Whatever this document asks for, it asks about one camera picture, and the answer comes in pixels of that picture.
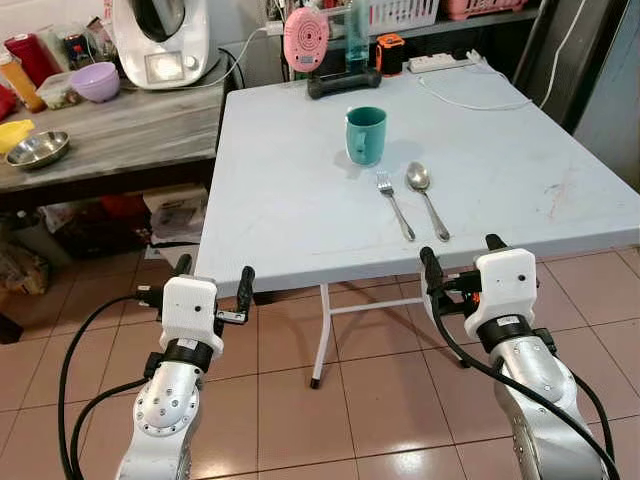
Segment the steel fork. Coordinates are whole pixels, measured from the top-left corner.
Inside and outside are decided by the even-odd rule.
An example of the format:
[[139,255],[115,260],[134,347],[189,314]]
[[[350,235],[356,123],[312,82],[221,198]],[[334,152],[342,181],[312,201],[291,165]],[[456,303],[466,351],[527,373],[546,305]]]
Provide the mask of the steel fork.
[[375,170],[376,180],[378,180],[378,184],[376,184],[376,188],[380,192],[380,195],[385,198],[389,202],[390,207],[396,215],[396,219],[399,223],[399,228],[402,229],[402,233],[404,238],[407,241],[416,241],[416,233],[415,230],[411,227],[410,223],[404,218],[404,214],[401,210],[401,206],[399,206],[396,200],[396,192],[394,192],[394,187],[392,182],[390,182],[390,175],[384,170]]

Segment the steel spoon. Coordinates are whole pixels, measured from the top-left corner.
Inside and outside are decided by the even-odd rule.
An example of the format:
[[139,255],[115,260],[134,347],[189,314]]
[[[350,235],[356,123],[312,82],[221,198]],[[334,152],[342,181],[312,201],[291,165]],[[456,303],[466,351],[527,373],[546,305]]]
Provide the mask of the steel spoon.
[[451,241],[452,234],[449,232],[448,228],[445,227],[443,220],[440,219],[429,195],[431,179],[428,169],[426,169],[421,163],[413,161],[413,163],[408,165],[406,169],[406,183],[408,184],[408,187],[413,189],[413,191],[420,193],[420,195],[424,197],[426,209],[428,209],[428,215],[430,216],[431,224],[433,224],[436,237],[438,237],[442,242]]

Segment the white folding table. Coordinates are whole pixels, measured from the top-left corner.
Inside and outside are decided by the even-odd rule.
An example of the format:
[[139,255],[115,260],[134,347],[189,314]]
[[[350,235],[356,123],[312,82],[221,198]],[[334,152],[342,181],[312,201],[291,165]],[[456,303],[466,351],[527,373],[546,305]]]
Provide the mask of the white folding table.
[[[346,152],[346,113],[387,111],[385,151],[360,166]],[[428,169],[429,195],[451,232],[436,237],[407,166]],[[375,170],[384,170],[407,241]],[[485,234],[534,253],[544,273],[591,325],[636,319],[634,268],[564,275],[561,261],[639,242],[639,193],[500,74],[483,67],[403,74],[375,90],[312,100],[303,82],[238,90],[227,97],[196,274],[236,293],[244,266],[259,292],[311,294],[301,330],[264,326],[256,355],[264,372],[306,372],[340,360],[324,333],[320,294],[330,285],[421,270],[430,246],[445,269],[470,268]]]

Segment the teal ceramic mug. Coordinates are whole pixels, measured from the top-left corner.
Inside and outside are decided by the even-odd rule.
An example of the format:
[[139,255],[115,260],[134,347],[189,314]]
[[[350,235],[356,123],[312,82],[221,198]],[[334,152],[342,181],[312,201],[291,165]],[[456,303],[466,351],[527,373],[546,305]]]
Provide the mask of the teal ceramic mug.
[[378,164],[385,151],[387,111],[364,106],[346,113],[346,152],[348,159],[360,166]]

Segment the stainless steel bowl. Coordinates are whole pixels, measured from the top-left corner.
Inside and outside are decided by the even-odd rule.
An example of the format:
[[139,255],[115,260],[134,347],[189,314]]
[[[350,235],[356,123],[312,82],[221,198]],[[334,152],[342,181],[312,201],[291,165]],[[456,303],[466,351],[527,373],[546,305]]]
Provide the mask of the stainless steel bowl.
[[6,165],[32,172],[63,159],[70,152],[70,136],[64,131],[45,131],[29,134],[17,146],[6,152]]

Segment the white power strip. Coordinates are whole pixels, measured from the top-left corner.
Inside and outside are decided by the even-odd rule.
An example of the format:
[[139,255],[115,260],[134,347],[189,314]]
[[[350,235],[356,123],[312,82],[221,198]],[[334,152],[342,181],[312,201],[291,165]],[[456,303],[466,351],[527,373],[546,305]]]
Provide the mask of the white power strip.
[[483,55],[476,50],[467,51],[465,58],[458,59],[449,52],[439,52],[439,54],[417,56],[408,60],[408,70],[411,73],[421,74],[430,70],[447,70],[454,68],[471,67],[479,63],[485,63]]

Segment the black cylindrical base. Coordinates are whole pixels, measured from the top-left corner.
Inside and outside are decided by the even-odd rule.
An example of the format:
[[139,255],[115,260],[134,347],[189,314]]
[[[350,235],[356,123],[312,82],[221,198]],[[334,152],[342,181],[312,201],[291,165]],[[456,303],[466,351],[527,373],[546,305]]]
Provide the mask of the black cylindrical base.
[[348,70],[348,72],[329,74],[329,76],[312,76],[308,78],[306,92],[312,100],[319,100],[334,93],[378,88],[381,78],[383,74],[372,69]]

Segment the clear food container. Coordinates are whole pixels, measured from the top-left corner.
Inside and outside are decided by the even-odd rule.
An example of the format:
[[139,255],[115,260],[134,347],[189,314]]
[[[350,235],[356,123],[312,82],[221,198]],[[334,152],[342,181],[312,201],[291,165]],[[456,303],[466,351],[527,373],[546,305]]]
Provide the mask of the clear food container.
[[54,74],[37,88],[36,93],[45,102],[47,109],[69,108],[69,106],[81,104],[84,101],[84,97],[79,95],[76,88],[70,83],[73,74],[74,72]]

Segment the yellow plastic item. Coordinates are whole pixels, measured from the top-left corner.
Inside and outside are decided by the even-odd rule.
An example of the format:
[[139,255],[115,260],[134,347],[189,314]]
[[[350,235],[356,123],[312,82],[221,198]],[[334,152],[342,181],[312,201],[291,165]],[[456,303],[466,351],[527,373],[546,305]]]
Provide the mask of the yellow plastic item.
[[35,123],[31,119],[0,124],[0,157],[8,154],[20,142],[26,140],[33,128],[35,128]]

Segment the white kitchen blender appliance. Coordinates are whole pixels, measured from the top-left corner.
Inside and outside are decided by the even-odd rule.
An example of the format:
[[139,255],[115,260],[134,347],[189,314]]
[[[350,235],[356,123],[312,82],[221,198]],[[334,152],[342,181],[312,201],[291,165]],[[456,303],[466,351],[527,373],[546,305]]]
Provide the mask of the white kitchen blender appliance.
[[111,0],[111,37],[125,76],[142,90],[175,90],[218,63],[209,0]]

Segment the teal translucent bottle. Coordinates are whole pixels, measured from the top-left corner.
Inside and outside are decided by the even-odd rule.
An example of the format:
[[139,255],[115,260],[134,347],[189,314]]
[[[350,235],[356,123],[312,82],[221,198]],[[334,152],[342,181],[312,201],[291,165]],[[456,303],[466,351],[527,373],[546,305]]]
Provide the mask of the teal translucent bottle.
[[346,69],[364,73],[369,61],[369,0],[349,0],[344,14],[346,28]]

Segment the dark spice jar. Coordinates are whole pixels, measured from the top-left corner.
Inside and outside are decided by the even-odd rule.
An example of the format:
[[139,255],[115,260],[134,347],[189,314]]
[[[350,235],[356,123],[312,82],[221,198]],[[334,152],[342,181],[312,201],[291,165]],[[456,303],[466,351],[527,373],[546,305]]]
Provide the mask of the dark spice jar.
[[91,42],[84,33],[69,33],[61,37],[65,52],[67,52],[70,69],[78,70],[96,63]]

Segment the white plastic basket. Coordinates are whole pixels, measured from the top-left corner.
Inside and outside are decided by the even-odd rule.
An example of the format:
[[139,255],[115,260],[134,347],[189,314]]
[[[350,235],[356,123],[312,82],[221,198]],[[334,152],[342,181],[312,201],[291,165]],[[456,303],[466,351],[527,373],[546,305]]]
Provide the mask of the white plastic basket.
[[366,0],[370,35],[433,26],[440,0]]

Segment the pink round fan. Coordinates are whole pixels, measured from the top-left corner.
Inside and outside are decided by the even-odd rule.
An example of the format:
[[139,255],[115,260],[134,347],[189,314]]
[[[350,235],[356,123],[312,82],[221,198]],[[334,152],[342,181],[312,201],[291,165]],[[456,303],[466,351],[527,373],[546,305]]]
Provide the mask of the pink round fan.
[[328,15],[315,6],[301,6],[284,19],[282,33],[285,64],[293,72],[310,76],[323,64],[330,40]]

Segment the black slanted stand frame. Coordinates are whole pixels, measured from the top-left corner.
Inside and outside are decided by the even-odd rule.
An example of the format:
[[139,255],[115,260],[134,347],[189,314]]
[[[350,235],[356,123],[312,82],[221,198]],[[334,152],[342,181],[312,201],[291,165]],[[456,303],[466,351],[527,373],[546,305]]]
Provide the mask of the black slanted stand frame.
[[571,132],[611,47],[625,0],[532,0],[538,17],[525,36],[512,81]]

